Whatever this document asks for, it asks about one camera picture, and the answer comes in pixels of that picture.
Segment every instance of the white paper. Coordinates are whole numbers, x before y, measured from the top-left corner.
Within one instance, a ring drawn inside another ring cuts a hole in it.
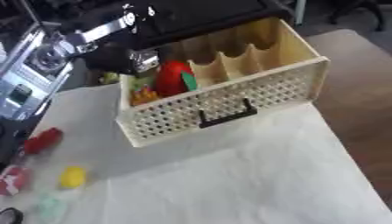
[[[65,224],[392,223],[310,103],[132,148],[115,122],[118,97],[116,85],[60,93],[38,130],[60,128],[64,141],[7,205],[55,191],[61,171],[80,165],[88,184]]]

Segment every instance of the red object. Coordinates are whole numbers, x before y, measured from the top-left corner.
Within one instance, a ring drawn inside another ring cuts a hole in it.
[[[0,176],[0,194],[15,195],[30,182],[31,171],[17,165],[10,165]]]
[[[51,128],[38,136],[29,138],[24,142],[24,152],[26,154],[38,154],[42,150],[57,144],[63,137],[60,129]]]
[[[187,91],[181,73],[194,76],[192,69],[183,62],[169,60],[162,64],[156,79],[156,90],[158,95],[167,97],[178,95]]]

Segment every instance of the wooden drawer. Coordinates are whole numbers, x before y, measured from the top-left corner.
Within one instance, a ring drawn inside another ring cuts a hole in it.
[[[136,147],[314,100],[329,60],[283,20],[265,18],[166,46],[199,88],[136,107],[121,77],[118,124]]]

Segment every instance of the gray floor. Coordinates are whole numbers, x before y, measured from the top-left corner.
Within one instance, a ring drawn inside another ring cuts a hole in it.
[[[327,22],[328,16],[333,12],[333,7],[328,3],[328,0],[308,2],[304,23],[296,27],[301,35],[311,36],[338,29],[351,29],[392,54],[392,7],[382,6],[381,8],[387,19],[386,31],[375,31],[376,19],[367,10],[354,10],[341,17],[339,24],[333,25]]]

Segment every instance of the green leaf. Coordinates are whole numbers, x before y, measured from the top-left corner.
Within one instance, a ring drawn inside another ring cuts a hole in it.
[[[193,77],[193,75],[186,72],[181,72],[181,77],[188,91],[193,91],[198,88],[198,84],[196,83],[196,79]]]

